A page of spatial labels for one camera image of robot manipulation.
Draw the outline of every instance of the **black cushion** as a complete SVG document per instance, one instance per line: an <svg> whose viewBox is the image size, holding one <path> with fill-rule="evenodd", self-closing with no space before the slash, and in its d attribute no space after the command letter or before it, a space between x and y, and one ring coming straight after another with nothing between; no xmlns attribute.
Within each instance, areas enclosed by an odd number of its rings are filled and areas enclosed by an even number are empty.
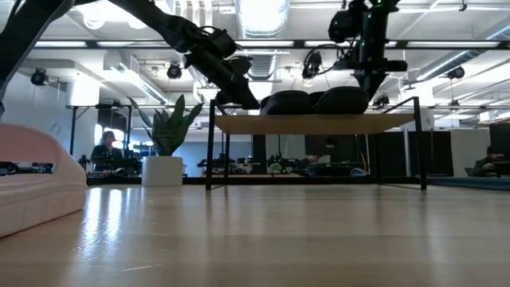
<svg viewBox="0 0 510 287"><path fill-rule="evenodd" d="M336 87L327 90L313 112L326 115L363 114L368 108L368 93L360 87Z"/></svg>
<svg viewBox="0 0 510 287"><path fill-rule="evenodd" d="M271 98L271 96L267 96L264 99L261 100L261 110L267 105L268 100Z"/></svg>
<svg viewBox="0 0 510 287"><path fill-rule="evenodd" d="M310 105L313 107L315 106L320 98L322 97L322 95L325 93L325 91L322 91L322 92L313 92L310 94Z"/></svg>
<svg viewBox="0 0 510 287"><path fill-rule="evenodd" d="M261 115L303 115L309 113L312 113L310 96L303 91L277 92L268 98L264 107L261 108Z"/></svg>

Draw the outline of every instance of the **wooden tabletop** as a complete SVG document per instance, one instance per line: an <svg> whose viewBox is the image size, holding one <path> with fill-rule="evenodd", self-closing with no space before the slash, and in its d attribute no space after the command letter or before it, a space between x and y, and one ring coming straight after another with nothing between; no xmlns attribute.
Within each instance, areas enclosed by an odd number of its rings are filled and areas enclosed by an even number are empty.
<svg viewBox="0 0 510 287"><path fill-rule="evenodd" d="M375 134L414 120L413 114L216 116L216 126L230 135Z"/></svg>

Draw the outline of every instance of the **black metal frame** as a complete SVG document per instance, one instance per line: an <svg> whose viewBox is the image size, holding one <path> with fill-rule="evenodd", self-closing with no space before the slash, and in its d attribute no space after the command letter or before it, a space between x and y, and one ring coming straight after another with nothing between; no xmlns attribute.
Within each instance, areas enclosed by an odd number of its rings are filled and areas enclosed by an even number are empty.
<svg viewBox="0 0 510 287"><path fill-rule="evenodd" d="M96 108L96 109L106 109L104 107L96 107L96 106L70 106L68 108L73 109L73 118L71 122L71 140L69 143L69 154L73 155L74 152L74 135L76 133L76 125L77 125L77 111L78 108ZM119 105L119 106L112 106L112 108L127 108L128 109L128 116L127 116L127 131L126 131L126 137L125 137L125 144L124 144L124 156L128 156L128 150L129 150L129 143L131 141L131 118L133 117L133 107L131 105Z"/></svg>
<svg viewBox="0 0 510 287"><path fill-rule="evenodd" d="M419 177L409 177L409 178L383 178L381 176L381 167L379 160L379 146L377 144L377 134L374 134L374 155L375 155L375 179L373 177L369 177L366 179L346 179L346 178L317 178L317 179L308 179L308 178L250 178L250 179L239 179L239 178L229 178L230 171L230 135L226 136L226 150L225 150L225 174L223 179L214 178L212 176L213 172L213 147L214 147L214 127L215 127L215 117L216 117L216 108L222 113L223 116L228 116L229 114L225 111L225 108L236 108L234 106L221 106L216 102L216 100L211 100L210 102L210 111L209 111L209 137L207 141L207 168L206 168L206 190L211 191L214 188L222 187L228 184L393 184L393 183L420 183L420 189L425 191L427 188L427 175L426 175L426 155L423 147L425 147L425 137L422 134L422 114L420 111L420 99L417 96L413 96L403 102L396 104L395 106L388 108L382 113L388 113L410 101L413 101L414 106L414 122L416 125L416 152L418 153L418 162L419 162Z"/></svg>
<svg viewBox="0 0 510 287"><path fill-rule="evenodd" d="M82 42L84 45L77 45L76 47L69 47L68 45L54 45L59 41L66 42ZM242 41L243 49L252 49L252 50L266 50L266 49L311 49L313 46L306 45L307 41L316 41L316 42L330 42L330 39L237 39L235 41ZM256 41L257 45L252 45L250 42ZM259 43L263 41L267 43L267 45L260 45ZM286 41L291 42L291 45L282 45L277 42ZM45 43L51 42L52 45L45 45ZM416 40L416 39L405 39L405 40L396 40L389 39L388 42L394 43L394 45L387 45L386 50L457 50L457 51L466 51L466 50L508 50L510 46L510 41L497 41L499 42L494 46L486 46L480 47L479 43L481 42L494 42L493 40ZM412 45L409 46L411 42L421 42L420 45ZM44 39L39 40L37 42L38 46L33 47L33 49L137 49L137 50L168 50L172 49L165 41L162 40L133 40L133 39L120 39L120 40L86 40L83 39ZM433 46L428 45L428 43L444 43L443 45ZM322 49L335 49L333 46L325 46Z"/></svg>

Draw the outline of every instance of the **pink cushion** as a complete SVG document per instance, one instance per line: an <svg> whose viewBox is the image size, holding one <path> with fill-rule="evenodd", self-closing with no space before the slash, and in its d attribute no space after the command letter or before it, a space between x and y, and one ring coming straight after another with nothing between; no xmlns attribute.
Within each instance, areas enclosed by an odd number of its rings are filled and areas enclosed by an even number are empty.
<svg viewBox="0 0 510 287"><path fill-rule="evenodd" d="M0 123L0 161L57 163L60 144L44 132Z"/></svg>

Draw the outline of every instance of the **white planter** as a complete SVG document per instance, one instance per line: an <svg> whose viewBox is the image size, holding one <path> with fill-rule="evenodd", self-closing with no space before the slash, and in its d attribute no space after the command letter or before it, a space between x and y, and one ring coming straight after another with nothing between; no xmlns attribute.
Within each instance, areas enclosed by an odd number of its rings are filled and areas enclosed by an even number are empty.
<svg viewBox="0 0 510 287"><path fill-rule="evenodd" d="M144 187L174 187L182 185L182 158L174 156L144 157L142 185Z"/></svg>

